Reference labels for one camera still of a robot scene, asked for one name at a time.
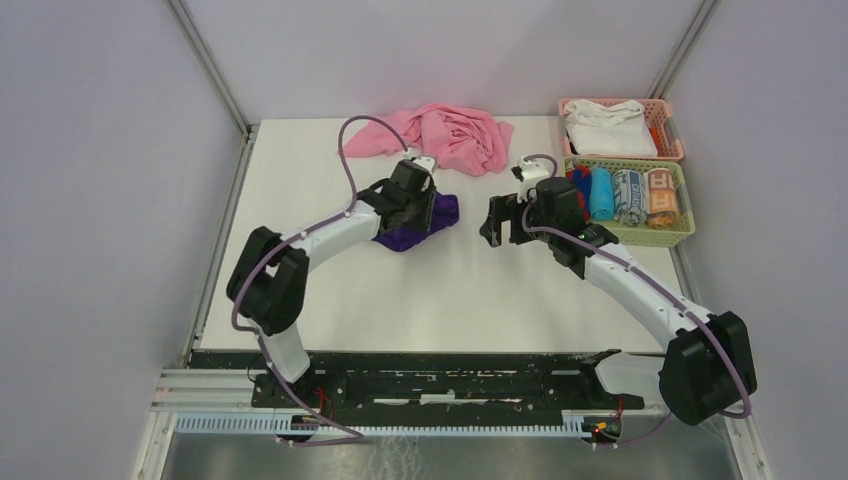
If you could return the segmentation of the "red blue patterned towel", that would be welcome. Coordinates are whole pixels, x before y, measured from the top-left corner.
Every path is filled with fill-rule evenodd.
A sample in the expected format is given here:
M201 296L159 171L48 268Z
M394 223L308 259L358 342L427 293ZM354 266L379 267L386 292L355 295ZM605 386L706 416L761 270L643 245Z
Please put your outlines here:
M578 203L585 221L591 219L589 199L592 189L592 172L585 166L574 166L566 172L569 179L578 191Z

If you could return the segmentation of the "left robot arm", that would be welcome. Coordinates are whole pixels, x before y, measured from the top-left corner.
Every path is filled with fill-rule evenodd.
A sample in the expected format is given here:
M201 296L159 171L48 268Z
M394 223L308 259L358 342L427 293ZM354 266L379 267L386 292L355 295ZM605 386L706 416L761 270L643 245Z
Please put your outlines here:
M298 331L309 274L325 261L396 230L426 232L437 189L430 157L403 159L390 177L358 192L351 207L282 235L267 227L251 232L226 287L231 323L253 333L279 377L278 396L293 407L307 404L315 384Z

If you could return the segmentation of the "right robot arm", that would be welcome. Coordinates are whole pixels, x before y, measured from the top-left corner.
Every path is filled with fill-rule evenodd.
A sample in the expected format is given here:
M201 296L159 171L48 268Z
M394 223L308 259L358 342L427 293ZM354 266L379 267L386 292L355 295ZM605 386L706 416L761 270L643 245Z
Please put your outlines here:
M604 291L635 318L662 356L609 350L593 357L577 382L580 400L602 408L617 394L658 401L696 426L714 415L744 419L757 389L748 329L731 311L716 314L673 293L607 228L584 218L576 187L552 177L516 193L494 196L480 227L491 247L541 242L554 260Z

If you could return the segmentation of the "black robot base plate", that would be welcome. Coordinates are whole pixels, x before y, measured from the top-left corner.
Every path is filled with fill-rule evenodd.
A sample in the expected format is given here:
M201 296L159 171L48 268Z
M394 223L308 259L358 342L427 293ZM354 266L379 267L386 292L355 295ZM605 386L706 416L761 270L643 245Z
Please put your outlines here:
M641 410L602 390L587 354L313 352L292 389L348 427L558 426L564 411Z

